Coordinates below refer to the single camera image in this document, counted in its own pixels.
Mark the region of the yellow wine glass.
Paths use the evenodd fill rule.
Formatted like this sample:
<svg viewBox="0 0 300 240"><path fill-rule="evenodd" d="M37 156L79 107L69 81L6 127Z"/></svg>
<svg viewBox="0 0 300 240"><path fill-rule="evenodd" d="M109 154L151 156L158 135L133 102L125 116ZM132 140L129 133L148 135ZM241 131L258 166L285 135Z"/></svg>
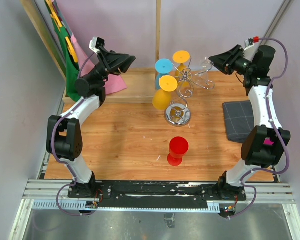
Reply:
<svg viewBox="0 0 300 240"><path fill-rule="evenodd" d="M155 93L152 105L157 110L165 110L172 101L172 92L178 88L178 81L171 75L164 75L159 79L160 89Z"/></svg>
<svg viewBox="0 0 300 240"><path fill-rule="evenodd" d="M174 53L172 59L175 63L179 64L176 68L174 76L179 77L180 73L186 68L185 63L191 59L191 55L188 51L179 50Z"/></svg>

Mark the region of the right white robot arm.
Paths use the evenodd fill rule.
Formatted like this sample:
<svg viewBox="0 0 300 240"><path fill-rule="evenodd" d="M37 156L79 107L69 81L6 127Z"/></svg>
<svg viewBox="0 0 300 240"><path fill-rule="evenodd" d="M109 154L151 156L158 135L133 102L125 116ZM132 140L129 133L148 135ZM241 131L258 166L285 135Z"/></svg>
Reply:
<svg viewBox="0 0 300 240"><path fill-rule="evenodd" d="M291 133L280 124L273 103L273 83L268 76L276 50L267 45L258 47L252 60L245 49L236 45L231 50L209 57L223 74L238 73L244 77L254 118L254 128L241 147L241 159L219 177L213 187L222 200L243 199L245 182L256 172L269 172L276 166L291 139Z"/></svg>

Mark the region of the clear wine glass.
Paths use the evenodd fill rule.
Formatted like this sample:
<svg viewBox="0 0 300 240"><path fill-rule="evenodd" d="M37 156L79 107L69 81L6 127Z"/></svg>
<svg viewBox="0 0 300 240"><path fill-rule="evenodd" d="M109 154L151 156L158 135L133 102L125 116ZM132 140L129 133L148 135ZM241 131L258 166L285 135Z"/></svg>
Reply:
<svg viewBox="0 0 300 240"><path fill-rule="evenodd" d="M215 83L209 79L209 71L213 68L210 60L205 58L205 60L200 62L201 69L197 76L197 83L204 89L211 90L215 87Z"/></svg>

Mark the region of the blue plastic wine glass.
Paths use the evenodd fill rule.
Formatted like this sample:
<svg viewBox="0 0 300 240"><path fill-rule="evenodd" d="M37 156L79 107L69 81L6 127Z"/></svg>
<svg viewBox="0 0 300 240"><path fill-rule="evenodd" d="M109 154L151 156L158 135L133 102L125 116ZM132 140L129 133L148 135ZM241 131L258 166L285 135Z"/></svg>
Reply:
<svg viewBox="0 0 300 240"><path fill-rule="evenodd" d="M173 63L167 58L162 58L155 63L154 68L157 72L157 77L155 79L155 89L159 90L161 88L159 83L160 78L170 74L173 69Z"/></svg>

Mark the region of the magenta plastic wine glass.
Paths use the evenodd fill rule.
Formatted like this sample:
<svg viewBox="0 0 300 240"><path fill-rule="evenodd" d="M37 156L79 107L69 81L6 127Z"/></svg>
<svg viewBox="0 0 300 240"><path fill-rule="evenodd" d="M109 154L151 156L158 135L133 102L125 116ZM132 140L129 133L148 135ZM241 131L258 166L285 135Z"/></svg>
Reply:
<svg viewBox="0 0 300 240"><path fill-rule="evenodd" d="M267 137L267 138L265 138L263 144L267 145L267 146L272 146L274 144L274 142L270 138Z"/></svg>

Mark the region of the red plastic wine glass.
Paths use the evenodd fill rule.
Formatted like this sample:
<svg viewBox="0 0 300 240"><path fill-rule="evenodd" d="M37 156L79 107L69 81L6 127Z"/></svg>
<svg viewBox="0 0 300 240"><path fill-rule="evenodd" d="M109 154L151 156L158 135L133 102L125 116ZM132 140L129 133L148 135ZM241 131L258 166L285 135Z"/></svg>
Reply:
<svg viewBox="0 0 300 240"><path fill-rule="evenodd" d="M168 163L173 167L179 166L188 150L189 143L185 138L181 136L174 137L169 143Z"/></svg>

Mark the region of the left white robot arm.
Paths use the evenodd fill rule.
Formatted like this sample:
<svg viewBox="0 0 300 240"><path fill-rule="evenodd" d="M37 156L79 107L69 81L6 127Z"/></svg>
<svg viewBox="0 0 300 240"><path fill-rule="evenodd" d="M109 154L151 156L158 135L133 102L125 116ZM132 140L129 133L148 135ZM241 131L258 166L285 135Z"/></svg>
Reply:
<svg viewBox="0 0 300 240"><path fill-rule="evenodd" d="M134 55L107 51L103 46L96 49L96 55L98 63L74 83L78 102L62 115L50 116L47 123L46 150L71 173L70 198L93 198L97 194L95 174L82 155L81 126L105 102L109 75L126 73L136 60Z"/></svg>

